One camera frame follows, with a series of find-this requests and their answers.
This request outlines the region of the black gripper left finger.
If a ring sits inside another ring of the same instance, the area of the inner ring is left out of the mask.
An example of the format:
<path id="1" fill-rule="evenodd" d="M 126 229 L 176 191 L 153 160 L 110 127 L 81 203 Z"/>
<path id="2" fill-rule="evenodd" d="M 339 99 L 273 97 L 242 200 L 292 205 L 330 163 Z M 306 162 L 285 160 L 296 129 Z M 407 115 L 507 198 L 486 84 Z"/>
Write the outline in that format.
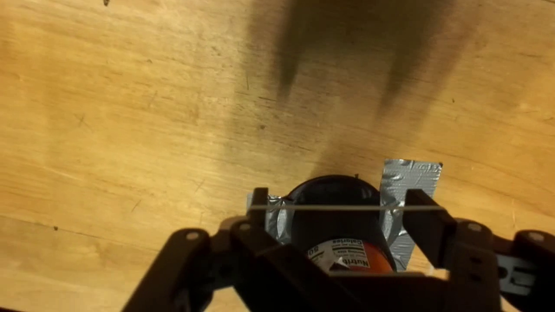
<path id="1" fill-rule="evenodd" d="M 245 217 L 231 217 L 211 236 L 179 229 L 169 236 L 122 312 L 207 312 L 214 295 L 233 290 L 251 312 L 296 312 L 303 292 L 292 264 L 299 253 L 266 231 L 270 195 L 254 193 Z"/>

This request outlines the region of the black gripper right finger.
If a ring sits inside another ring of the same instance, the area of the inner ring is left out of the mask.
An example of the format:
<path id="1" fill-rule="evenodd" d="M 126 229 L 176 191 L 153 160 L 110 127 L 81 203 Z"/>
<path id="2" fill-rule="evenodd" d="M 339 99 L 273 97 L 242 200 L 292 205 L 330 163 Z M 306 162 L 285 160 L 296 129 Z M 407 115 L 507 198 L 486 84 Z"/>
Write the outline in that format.
<path id="1" fill-rule="evenodd" d="M 448 312 L 554 312 L 555 236 L 525 229 L 512 240 L 469 219 L 455 219 L 427 193 L 410 189 L 403 226 L 436 269 L 447 269 Z"/>

